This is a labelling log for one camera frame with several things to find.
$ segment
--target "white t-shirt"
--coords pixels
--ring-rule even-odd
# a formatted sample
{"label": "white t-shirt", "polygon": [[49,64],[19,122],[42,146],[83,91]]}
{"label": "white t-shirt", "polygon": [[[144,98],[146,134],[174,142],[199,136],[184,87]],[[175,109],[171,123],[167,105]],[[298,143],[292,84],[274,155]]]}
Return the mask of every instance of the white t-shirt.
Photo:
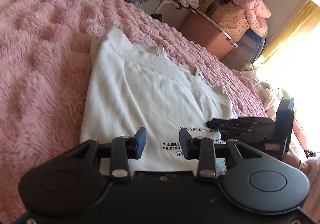
{"label": "white t-shirt", "polygon": [[[186,160],[179,146],[179,130],[194,136],[220,139],[208,129],[212,118],[237,118],[223,86],[212,87],[192,67],[170,61],[162,46],[132,45],[118,28],[111,27],[100,47],[93,41],[93,63],[81,142],[96,138],[111,143],[118,136],[147,130],[139,160],[129,159],[132,172],[196,172],[198,160]],[[100,171],[108,174],[108,160]]]}

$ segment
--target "silver rivet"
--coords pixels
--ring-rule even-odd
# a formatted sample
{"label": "silver rivet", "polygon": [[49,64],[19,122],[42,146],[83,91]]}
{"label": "silver rivet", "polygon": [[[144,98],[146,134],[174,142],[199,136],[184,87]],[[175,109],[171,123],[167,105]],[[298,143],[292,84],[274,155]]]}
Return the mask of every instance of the silver rivet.
{"label": "silver rivet", "polygon": [[27,219],[26,224],[37,224],[34,219]]}
{"label": "silver rivet", "polygon": [[128,175],[128,172],[123,169],[117,169],[117,170],[113,170],[111,174],[116,178],[124,178]]}
{"label": "silver rivet", "polygon": [[216,175],[216,173],[210,169],[204,169],[199,172],[200,176],[204,178],[212,178]]}
{"label": "silver rivet", "polygon": [[160,176],[160,181],[167,181],[168,180],[168,177],[166,177],[166,176]]}

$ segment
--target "person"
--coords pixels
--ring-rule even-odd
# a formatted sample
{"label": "person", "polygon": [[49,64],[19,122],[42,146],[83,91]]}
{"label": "person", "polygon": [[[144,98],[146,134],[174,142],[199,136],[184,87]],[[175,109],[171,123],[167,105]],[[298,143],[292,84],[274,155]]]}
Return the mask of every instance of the person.
{"label": "person", "polygon": [[315,221],[320,222],[320,156],[309,157],[305,162],[301,162],[294,150],[289,147],[289,151],[284,155],[283,161],[300,171],[309,179],[310,191],[303,205],[303,210]]}

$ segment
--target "bed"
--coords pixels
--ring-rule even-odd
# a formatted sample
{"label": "bed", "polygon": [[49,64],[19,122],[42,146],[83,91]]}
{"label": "bed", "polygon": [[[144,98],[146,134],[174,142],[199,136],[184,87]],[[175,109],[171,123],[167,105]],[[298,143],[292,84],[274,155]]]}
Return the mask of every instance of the bed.
{"label": "bed", "polygon": [[254,85],[180,32],[122,0],[0,0],[0,221],[23,213],[22,175],[79,143],[90,41],[115,25],[132,43],[224,85],[238,116],[266,117]]}

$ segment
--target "person's hand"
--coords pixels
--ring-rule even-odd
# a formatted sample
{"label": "person's hand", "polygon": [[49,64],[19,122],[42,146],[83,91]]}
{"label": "person's hand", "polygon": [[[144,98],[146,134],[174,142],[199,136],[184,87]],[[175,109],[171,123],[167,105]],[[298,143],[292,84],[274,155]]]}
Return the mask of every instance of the person's hand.
{"label": "person's hand", "polygon": [[[297,154],[294,152],[294,150],[290,146],[289,146],[288,152],[284,154],[283,161],[285,163],[287,163],[288,165],[291,165],[297,169],[299,169],[300,163],[301,163],[299,157],[297,156]],[[310,165],[305,162],[302,162],[300,170],[305,175],[308,175],[310,172]]]}

